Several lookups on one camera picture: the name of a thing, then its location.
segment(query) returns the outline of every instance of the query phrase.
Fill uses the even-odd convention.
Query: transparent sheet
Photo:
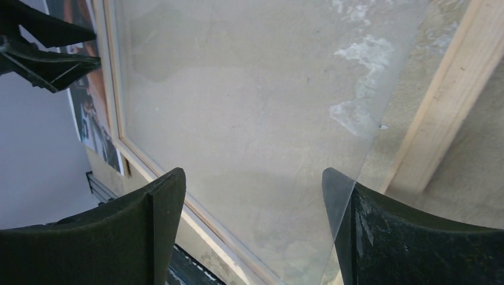
[[[335,234],[322,172],[351,178],[325,197],[344,207],[427,0],[113,5],[125,136],[183,167],[188,193],[281,282],[319,284]]]

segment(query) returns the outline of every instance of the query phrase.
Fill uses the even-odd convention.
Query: poster
[[[93,1],[45,0],[45,4],[49,15],[96,31]],[[100,56],[96,40],[62,47],[59,51]],[[74,82],[67,92],[80,141],[124,175],[121,153],[112,143],[102,69],[97,69]]]

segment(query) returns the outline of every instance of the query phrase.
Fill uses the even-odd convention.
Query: white wall
[[[42,0],[24,1],[43,11]],[[0,77],[0,229],[49,223],[97,206],[66,91]]]

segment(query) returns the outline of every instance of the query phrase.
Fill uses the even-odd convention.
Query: wooden frame
[[[109,39],[100,43],[100,54],[102,55],[103,76],[107,78],[105,84],[107,101],[111,102],[108,104],[109,114],[116,114],[110,117],[112,139],[124,157],[150,182],[162,175],[164,171],[124,135],[122,106],[120,100],[116,100],[116,95],[121,94],[122,90],[117,77],[114,77],[114,70],[120,70],[115,46],[118,41],[116,34],[111,32],[115,28],[114,1],[94,0],[94,3],[96,7],[103,7],[96,11],[99,37]],[[236,240],[189,193],[186,194],[181,218],[201,236],[244,284],[282,284],[267,266]]]
[[[420,193],[504,55],[504,2],[472,0],[379,192]]]

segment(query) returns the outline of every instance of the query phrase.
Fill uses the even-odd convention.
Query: glass pane
[[[427,0],[114,3],[125,135],[183,167],[285,284],[318,284],[333,246],[322,172],[357,178]]]

